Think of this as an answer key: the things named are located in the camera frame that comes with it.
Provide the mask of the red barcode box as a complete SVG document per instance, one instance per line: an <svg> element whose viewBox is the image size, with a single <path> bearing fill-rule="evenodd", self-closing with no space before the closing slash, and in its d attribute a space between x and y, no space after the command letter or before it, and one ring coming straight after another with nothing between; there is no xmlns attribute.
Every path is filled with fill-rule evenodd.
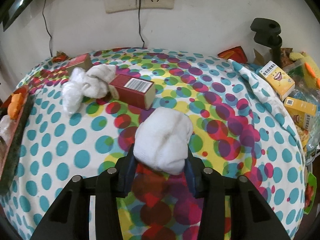
<svg viewBox="0 0 320 240"><path fill-rule="evenodd" d="M156 95L154 82L123 74L117 75L108 88L115 100L144 110L151 108Z"/></svg>

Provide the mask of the white twisted sock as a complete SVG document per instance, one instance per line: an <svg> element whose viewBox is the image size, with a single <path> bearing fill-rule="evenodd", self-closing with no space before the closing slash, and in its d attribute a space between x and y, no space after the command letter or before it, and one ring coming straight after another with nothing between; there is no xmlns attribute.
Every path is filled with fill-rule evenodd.
<svg viewBox="0 0 320 240"><path fill-rule="evenodd" d="M76 67L69 81L62 85L63 110L72 115L78 111L84 97L105 97L109 92L108 85L115 76L116 66L112 64L95 65L89 70Z"/></svg>

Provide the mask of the orange rubber animal toy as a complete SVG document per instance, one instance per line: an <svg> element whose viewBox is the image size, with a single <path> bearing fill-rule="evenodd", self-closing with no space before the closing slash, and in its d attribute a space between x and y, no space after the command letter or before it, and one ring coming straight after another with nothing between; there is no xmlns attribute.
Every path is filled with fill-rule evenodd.
<svg viewBox="0 0 320 240"><path fill-rule="evenodd" d="M11 95L11 102L8 105L8 116L10 117L11 120L16 120L19 112L23 106L24 102L24 97L22 93L18 94L12 94Z"/></svg>

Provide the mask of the brown red small box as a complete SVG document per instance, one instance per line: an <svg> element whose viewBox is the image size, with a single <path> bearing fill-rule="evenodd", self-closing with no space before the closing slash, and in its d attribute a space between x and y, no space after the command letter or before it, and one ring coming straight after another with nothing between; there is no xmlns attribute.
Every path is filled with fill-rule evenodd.
<svg viewBox="0 0 320 240"><path fill-rule="evenodd" d="M85 71L88 71L93 66L91 57L89 54L82 54L80 56L74 57L66 65L66 71L71 75L72 71L75 68L82 68Z"/></svg>

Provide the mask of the clear plastic bag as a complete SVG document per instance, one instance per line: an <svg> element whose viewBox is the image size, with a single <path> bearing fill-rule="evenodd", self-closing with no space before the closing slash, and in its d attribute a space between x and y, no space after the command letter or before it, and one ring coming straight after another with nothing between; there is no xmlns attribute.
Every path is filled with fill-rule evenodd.
<svg viewBox="0 0 320 240"><path fill-rule="evenodd" d="M5 115L1 118L0 136L6 144L8 144L10 141L13 124L14 122L10 119L10 116Z"/></svg>

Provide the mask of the colourful polka dot bedsheet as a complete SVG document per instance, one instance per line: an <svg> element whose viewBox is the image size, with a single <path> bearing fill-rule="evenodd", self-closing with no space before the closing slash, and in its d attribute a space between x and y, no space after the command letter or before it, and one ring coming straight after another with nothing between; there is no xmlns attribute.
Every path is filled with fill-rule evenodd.
<svg viewBox="0 0 320 240"><path fill-rule="evenodd" d="M189 191L188 152L221 175L246 176L293 239L304 215L305 158L295 124L259 75L218 57L163 49L90 53L95 67L131 79L134 96L150 82L144 110L111 97L82 98L63 110L66 63L41 62L21 81L34 104L28 116L4 216L21 239L32 239L75 175L98 176L137 145L131 192L117 199L122 239L198 239L203 199Z"/></svg>

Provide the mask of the round red rusty tray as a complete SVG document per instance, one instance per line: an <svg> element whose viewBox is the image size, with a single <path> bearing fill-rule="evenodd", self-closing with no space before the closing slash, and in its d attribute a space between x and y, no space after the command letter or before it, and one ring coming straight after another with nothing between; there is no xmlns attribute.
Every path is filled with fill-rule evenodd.
<svg viewBox="0 0 320 240"><path fill-rule="evenodd" d="M13 120L14 124L10 141L8 144L6 144L1 138L1 195L7 194L15 176L20 158L23 131L33 106L33 99L29 95L29 87L27 85L24 85L13 92L13 94L18 93L22 93L24 102L17 119ZM8 115L7 110L8 105L11 102L11 95L1 105L1 118L5 115Z"/></svg>

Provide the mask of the red orange packet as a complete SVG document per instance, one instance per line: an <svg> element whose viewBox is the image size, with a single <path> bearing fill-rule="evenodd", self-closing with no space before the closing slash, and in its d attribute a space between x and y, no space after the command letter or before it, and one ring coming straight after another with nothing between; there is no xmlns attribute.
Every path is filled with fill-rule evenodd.
<svg viewBox="0 0 320 240"><path fill-rule="evenodd" d="M234 60L238 63L247 63L248 59L247 56L241 46L237 46L231 49L227 49L225 51L222 51L218 53L218 57L228 60Z"/></svg>

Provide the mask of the yellow medicine box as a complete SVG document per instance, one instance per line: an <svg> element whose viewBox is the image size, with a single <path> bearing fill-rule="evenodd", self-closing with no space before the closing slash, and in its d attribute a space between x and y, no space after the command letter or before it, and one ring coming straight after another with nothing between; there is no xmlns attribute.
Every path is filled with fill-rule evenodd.
<svg viewBox="0 0 320 240"><path fill-rule="evenodd" d="M317 106L306 101L287 97L284 107L288 111L295 125L307 131L311 131L317 114Z"/></svg>
<svg viewBox="0 0 320 240"><path fill-rule="evenodd" d="M294 80L273 61L259 70L259 75L274 89L281 101L284 101L295 88Z"/></svg>

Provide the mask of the red orange snack wrapper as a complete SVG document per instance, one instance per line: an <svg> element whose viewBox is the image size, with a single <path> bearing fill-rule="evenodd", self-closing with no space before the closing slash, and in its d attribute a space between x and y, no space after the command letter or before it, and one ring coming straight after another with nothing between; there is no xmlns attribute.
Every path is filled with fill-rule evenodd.
<svg viewBox="0 0 320 240"><path fill-rule="evenodd" d="M53 57L52 61L53 61L54 63L58 63L58 62L66 61L68 58L69 58L68 55L65 54L64 52L57 51L57 52L56 52L56 56Z"/></svg>

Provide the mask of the yellow plush toy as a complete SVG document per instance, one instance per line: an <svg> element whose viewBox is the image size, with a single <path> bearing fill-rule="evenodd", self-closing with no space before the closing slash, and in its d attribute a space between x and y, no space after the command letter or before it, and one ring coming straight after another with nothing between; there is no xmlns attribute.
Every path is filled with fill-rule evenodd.
<svg viewBox="0 0 320 240"><path fill-rule="evenodd" d="M319 89L319 67L313 58L306 52L291 52L289 58L292 61L301 61L304 81L309 88Z"/></svg>

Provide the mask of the black clamp stand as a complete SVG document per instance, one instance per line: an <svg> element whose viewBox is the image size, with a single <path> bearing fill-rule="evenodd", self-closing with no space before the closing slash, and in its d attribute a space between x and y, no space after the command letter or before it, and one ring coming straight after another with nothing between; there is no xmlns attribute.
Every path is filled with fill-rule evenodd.
<svg viewBox="0 0 320 240"><path fill-rule="evenodd" d="M250 26L255 32L254 41L257 44L271 49L272 61L281 67L281 46L280 24L267 18L255 18Z"/></svg>

